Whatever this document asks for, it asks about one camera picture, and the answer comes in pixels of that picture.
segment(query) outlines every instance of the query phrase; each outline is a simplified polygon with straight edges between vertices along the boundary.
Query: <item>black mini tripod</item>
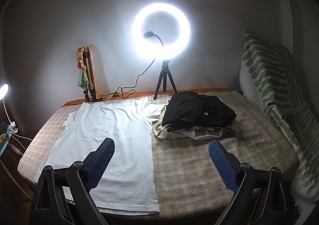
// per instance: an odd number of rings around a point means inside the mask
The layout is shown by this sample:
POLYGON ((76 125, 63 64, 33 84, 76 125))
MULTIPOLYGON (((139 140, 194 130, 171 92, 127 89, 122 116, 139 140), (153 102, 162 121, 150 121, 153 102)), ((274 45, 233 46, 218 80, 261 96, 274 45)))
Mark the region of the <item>black mini tripod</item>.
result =
POLYGON ((171 81, 174 93, 177 93, 172 74, 171 74, 170 70, 168 69, 168 63, 169 63, 169 60, 163 60, 162 70, 160 71, 159 80, 157 82, 157 87, 156 87, 156 91, 154 94, 154 100, 156 100, 156 98, 157 98, 157 95, 158 95, 159 89, 160 89, 159 87, 160 87, 162 80, 163 80, 163 91, 166 92, 167 76, 168 76, 169 80, 171 81))

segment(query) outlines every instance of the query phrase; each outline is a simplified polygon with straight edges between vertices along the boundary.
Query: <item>striped cushion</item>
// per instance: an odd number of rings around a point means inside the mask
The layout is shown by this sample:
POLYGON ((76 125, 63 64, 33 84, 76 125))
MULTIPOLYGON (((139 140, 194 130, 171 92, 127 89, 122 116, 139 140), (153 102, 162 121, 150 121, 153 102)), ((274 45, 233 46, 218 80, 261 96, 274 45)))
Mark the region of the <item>striped cushion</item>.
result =
POLYGON ((242 84, 247 82, 247 76, 254 84, 253 93, 258 95, 256 103, 298 154, 294 189, 310 200, 318 200, 319 123, 304 101, 290 52, 285 46, 245 32, 242 84))

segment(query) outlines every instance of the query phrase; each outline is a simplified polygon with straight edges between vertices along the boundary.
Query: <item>lamp head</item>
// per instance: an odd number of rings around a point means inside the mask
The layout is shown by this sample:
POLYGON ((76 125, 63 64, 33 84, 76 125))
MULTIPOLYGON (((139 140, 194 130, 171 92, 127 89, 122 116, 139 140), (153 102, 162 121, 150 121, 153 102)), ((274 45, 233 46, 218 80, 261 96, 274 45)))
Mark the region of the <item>lamp head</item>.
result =
POLYGON ((8 91, 9 86, 7 84, 4 84, 1 88, 0 88, 0 100, 2 100, 5 96, 5 94, 8 91))
POLYGON ((190 26, 186 16, 175 6, 165 3, 151 4, 142 9, 135 17, 132 27, 133 40, 137 52, 146 58, 156 58, 158 60, 170 59, 184 50, 190 37, 190 26), (142 25, 145 18, 151 13, 165 11, 172 14, 179 24, 180 35, 173 44, 154 44, 145 39, 142 33, 142 25))

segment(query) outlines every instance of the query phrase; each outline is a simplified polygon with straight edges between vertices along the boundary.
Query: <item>tripod leg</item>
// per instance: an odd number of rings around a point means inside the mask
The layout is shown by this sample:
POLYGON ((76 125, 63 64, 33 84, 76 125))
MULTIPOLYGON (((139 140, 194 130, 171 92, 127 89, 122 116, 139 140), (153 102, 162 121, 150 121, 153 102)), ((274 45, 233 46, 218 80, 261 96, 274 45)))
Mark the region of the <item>tripod leg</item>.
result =
POLYGON ((163 91, 166 92, 167 72, 163 74, 163 91))
POLYGON ((174 80, 173 80, 172 74, 171 74, 171 72, 170 72, 169 69, 167 70, 167 74, 168 74, 169 80, 171 81, 171 84, 172 84, 174 93, 177 93, 176 86, 175 86, 175 84, 174 84, 174 80))
POLYGON ((158 93, 159 93, 159 90, 160 90, 160 84, 161 84, 161 82, 162 82, 162 79, 163 79, 163 70, 161 70, 161 72, 160 72, 160 74, 159 74, 159 80, 158 80, 158 82, 157 82, 157 87, 156 87, 156 90, 155 90, 155 94, 154 94, 154 99, 153 100, 156 100, 156 98, 157 98, 157 95, 158 95, 158 93))

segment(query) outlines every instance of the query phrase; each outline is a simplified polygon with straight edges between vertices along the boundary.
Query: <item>beige checkered tablecloth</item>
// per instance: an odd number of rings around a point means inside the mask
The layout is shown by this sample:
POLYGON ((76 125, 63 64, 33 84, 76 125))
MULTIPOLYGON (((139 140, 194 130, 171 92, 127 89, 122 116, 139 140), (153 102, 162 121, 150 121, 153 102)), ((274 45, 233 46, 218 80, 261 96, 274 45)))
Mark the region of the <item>beige checkered tablecloth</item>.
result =
MULTIPOLYGON (((236 91, 206 93, 218 96, 236 113, 235 125, 238 134, 225 133, 220 139, 229 153, 240 162, 250 163, 256 169, 280 168, 285 179, 294 177, 297 156, 272 123, 257 110, 253 103, 236 91)), ((155 104, 167 103, 171 96, 162 95, 155 104)), ((33 182, 44 157, 63 131, 62 124, 70 112, 80 105, 62 107, 44 124, 20 160, 18 171, 33 182)), ((232 197, 208 155, 209 140, 196 141, 191 138, 172 138, 162 132, 152 137, 155 189, 160 213, 145 215, 147 218, 166 219, 185 217, 220 211, 232 197)))

